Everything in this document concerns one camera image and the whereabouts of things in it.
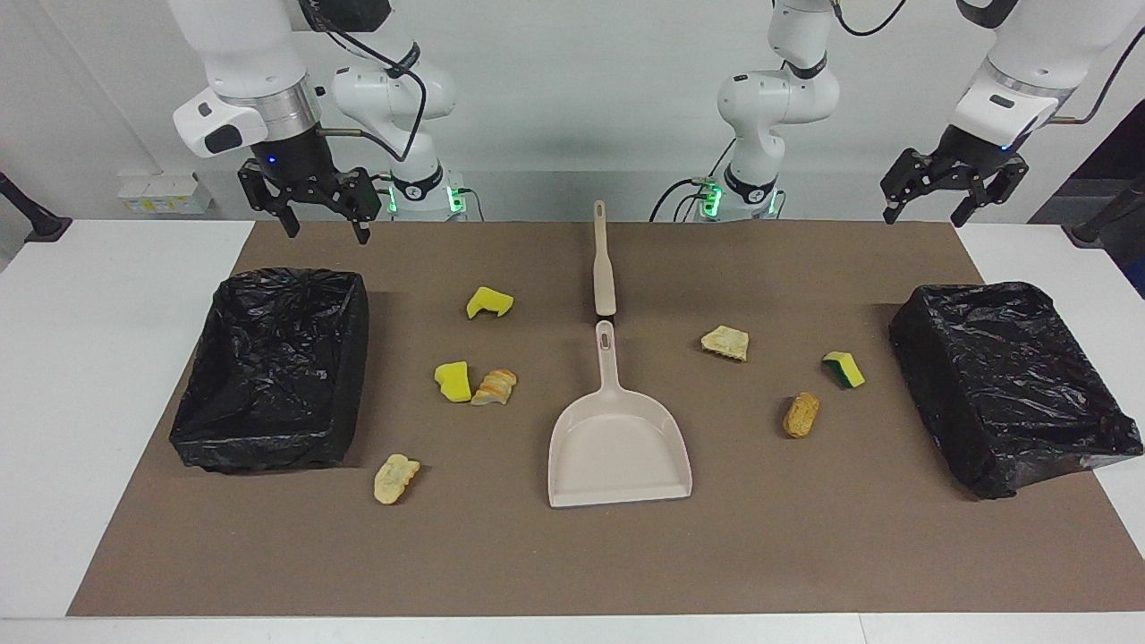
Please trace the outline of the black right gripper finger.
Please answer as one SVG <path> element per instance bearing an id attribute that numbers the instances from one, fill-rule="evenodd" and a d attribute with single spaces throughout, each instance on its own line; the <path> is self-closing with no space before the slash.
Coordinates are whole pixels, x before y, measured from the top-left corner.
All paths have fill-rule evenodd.
<path id="1" fill-rule="evenodd" d="M 335 213 L 352 223 L 360 245 L 369 243 L 369 225 L 376 221 L 382 204 L 377 193 L 376 181 L 368 168 L 352 168 L 335 173 Z"/>
<path id="2" fill-rule="evenodd" d="M 250 209 L 273 215 L 282 225 L 290 238 L 295 238 L 300 231 L 299 223 L 293 209 L 290 207 L 291 195 L 286 191 L 273 194 L 268 182 L 256 160 L 246 160 L 238 168 L 242 191 L 245 193 Z"/>

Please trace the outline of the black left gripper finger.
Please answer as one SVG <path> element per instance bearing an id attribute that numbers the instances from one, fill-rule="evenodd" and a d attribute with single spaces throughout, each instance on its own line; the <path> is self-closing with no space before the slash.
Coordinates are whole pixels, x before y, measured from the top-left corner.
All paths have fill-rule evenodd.
<path id="1" fill-rule="evenodd" d="M 1022 157 L 1006 159 L 990 181 L 986 181 L 981 172 L 974 168 L 962 168 L 958 172 L 958 180 L 968 191 L 968 196 L 961 201 L 950 215 L 950 223 L 954 227 L 962 227 L 962 225 L 968 223 L 978 209 L 1005 203 L 1014 193 L 1014 188 L 1022 182 L 1027 172 L 1028 165 Z"/>
<path id="2" fill-rule="evenodd" d="M 932 171 L 933 157 L 908 148 L 891 164 L 890 170 L 881 180 L 881 191 L 884 195 L 885 223 L 894 225 L 903 213 L 908 201 L 918 199 L 937 190 Z"/>

